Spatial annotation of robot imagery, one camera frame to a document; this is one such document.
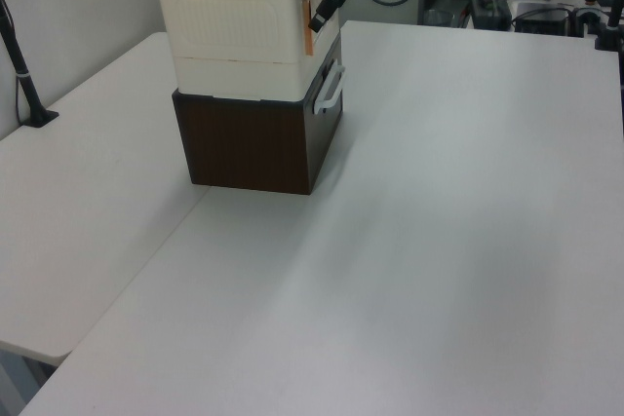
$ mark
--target black pole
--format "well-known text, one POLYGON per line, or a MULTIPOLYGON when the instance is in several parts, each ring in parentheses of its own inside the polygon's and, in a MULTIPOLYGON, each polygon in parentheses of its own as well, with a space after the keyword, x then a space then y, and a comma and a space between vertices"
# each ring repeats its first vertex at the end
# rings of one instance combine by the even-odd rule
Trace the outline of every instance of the black pole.
POLYGON ((611 13, 608 15, 608 23, 601 23, 598 38, 596 38, 596 49, 600 51, 614 51, 621 53, 622 33, 620 30, 620 17, 624 0, 613 0, 611 13))
POLYGON ((23 124, 29 127, 41 128, 58 117, 59 114, 58 112, 47 110, 43 107, 43 104, 41 104, 35 85, 30 77, 30 72, 21 54, 18 38, 11 24, 9 12, 5 7, 4 0, 0 0, 0 33, 2 34, 2 39, 7 47, 9 57, 11 58, 19 83, 21 84, 21 88, 23 89, 23 93, 30 107, 30 118, 24 121, 23 124))

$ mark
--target white desk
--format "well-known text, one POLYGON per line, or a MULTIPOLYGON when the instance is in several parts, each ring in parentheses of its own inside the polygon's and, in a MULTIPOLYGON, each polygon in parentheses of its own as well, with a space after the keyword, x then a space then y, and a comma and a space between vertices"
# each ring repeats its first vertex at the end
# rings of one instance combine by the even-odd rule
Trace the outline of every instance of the white desk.
POLYGON ((23 416, 619 414, 616 56, 366 23, 342 44, 315 192, 212 188, 23 416), (603 73, 559 72, 580 59, 603 73))
POLYGON ((59 364, 206 192, 156 34, 0 141, 0 349, 59 364))

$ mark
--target brown wooden box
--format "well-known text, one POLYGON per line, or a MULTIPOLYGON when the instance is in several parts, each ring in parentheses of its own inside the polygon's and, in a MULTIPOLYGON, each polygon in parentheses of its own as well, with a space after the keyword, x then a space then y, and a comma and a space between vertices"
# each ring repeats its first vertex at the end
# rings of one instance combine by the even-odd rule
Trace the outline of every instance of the brown wooden box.
POLYGON ((243 101, 173 94, 186 162, 194 184, 309 195, 342 115, 314 114, 314 101, 334 59, 336 39, 300 102, 243 101))

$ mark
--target wall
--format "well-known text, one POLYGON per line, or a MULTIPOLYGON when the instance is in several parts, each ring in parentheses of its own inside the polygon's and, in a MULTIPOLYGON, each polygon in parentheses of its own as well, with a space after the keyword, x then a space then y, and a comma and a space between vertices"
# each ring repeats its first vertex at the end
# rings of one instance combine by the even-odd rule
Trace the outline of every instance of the wall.
MULTIPOLYGON (((7 0, 19 45, 48 106, 164 23, 158 0, 7 0)), ((15 72, 0 44, 0 138, 17 127, 15 72)), ((22 116, 27 114, 23 95, 22 116)))

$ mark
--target white crate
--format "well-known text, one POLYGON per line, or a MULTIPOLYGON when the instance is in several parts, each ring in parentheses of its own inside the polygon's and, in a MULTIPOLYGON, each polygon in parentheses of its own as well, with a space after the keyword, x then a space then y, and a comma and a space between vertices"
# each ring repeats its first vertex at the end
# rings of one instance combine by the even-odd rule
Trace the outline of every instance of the white crate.
MULTIPOLYGON (((337 15, 318 35, 306 32, 306 0, 160 1, 177 84, 189 95, 302 100, 338 34, 337 15)), ((321 0, 309 1, 313 15, 321 0)))

